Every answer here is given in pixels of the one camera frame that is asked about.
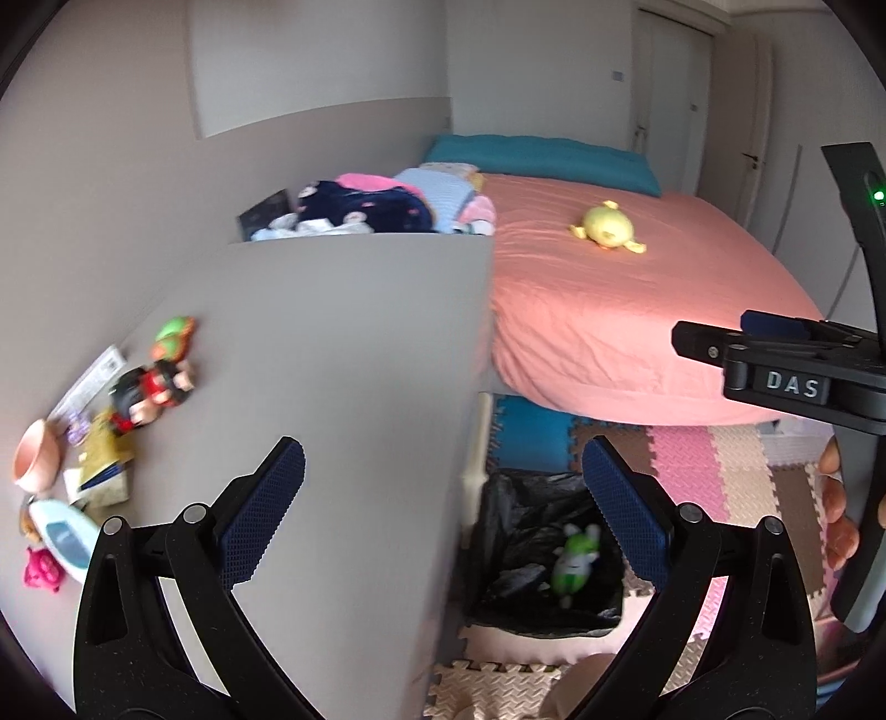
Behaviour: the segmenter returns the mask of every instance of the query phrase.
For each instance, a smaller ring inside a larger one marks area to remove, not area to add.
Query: pink bowl
[[[12,480],[31,495],[46,492],[55,483],[61,452],[46,420],[37,420],[26,431],[12,459]]]

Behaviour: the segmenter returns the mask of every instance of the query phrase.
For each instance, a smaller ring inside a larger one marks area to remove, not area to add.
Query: silver bolt
[[[182,517],[189,525],[196,525],[206,517],[206,508],[203,505],[190,505],[184,509]]]
[[[102,530],[105,535],[116,535],[120,532],[120,528],[122,527],[123,520],[115,515],[114,517],[105,520],[105,524],[102,526]]]
[[[773,535],[781,535],[781,533],[784,532],[784,524],[781,520],[772,516],[763,520],[763,527],[769,530]]]
[[[695,524],[702,521],[702,519],[704,518],[704,513],[698,505],[685,503],[680,506],[680,517],[686,522],[691,522]]]

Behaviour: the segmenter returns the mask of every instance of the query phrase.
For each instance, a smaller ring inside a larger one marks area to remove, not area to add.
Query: black trash bag
[[[544,585],[568,523],[600,526],[600,557],[563,609]],[[532,638],[599,638],[621,622],[624,574],[621,549],[581,474],[498,470],[483,487],[468,550],[468,623]]]

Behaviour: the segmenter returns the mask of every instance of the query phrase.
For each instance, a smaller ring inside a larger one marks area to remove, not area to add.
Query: navy blue plush pillow
[[[426,162],[469,162],[481,172],[550,177],[660,198],[661,187],[646,158],[562,137],[441,135]]]

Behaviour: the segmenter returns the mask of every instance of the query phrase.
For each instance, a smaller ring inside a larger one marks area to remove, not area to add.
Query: gray table
[[[146,361],[166,319],[199,320],[197,390],[137,431],[132,498],[119,509],[132,524],[211,502],[281,435],[304,445],[305,484],[235,595],[329,720],[421,712],[488,358],[491,256],[489,239],[460,236],[230,246],[124,343]],[[74,586],[4,608],[69,702]],[[167,599],[195,669],[217,685],[177,593]]]

